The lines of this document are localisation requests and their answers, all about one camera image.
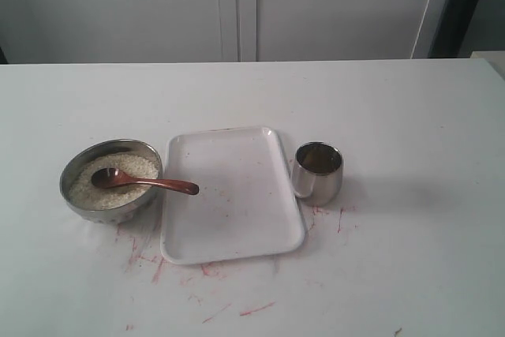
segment bowl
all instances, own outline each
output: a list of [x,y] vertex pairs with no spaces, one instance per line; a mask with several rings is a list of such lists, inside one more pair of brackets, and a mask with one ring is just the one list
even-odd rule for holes
[[78,207],[69,199],[69,190],[81,171],[91,161],[109,154],[131,153],[153,162],[158,169],[158,179],[163,176],[163,165],[158,152],[150,145],[138,140],[110,140],[91,146],[76,155],[65,167],[60,177],[60,192],[67,205],[83,219],[94,223],[119,224],[130,220],[136,213],[147,208],[158,196],[159,189],[151,187],[140,197],[111,209],[86,209]]

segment cup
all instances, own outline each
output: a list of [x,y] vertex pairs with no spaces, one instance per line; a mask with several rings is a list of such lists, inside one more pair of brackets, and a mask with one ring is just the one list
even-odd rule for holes
[[294,194],[307,205],[321,207],[342,187],[344,159],[324,142],[309,142],[298,148],[291,182]]

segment plastic tray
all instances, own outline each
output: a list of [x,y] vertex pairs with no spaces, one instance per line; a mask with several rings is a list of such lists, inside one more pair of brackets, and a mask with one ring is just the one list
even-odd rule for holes
[[167,191],[161,251],[175,264],[202,264],[295,250],[305,228],[277,133],[267,127],[175,137],[164,178],[200,193]]

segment wooden spoon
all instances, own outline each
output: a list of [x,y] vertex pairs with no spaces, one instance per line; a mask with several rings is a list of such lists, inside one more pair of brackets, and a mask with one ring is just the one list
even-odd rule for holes
[[176,181],[174,179],[133,178],[124,171],[112,167],[96,171],[92,175],[92,184],[100,189],[111,189],[122,185],[155,185],[162,189],[171,189],[188,195],[197,195],[200,191],[198,185],[192,182]]

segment rice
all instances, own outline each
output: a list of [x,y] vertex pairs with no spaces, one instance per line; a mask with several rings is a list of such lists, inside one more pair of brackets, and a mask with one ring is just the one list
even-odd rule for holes
[[149,159],[133,154],[109,154],[90,162],[79,174],[69,191],[69,200],[84,209],[102,210],[121,207],[143,195],[149,185],[126,185],[113,189],[99,189],[92,184],[92,175],[106,167],[123,170],[135,178],[156,179],[158,169]]

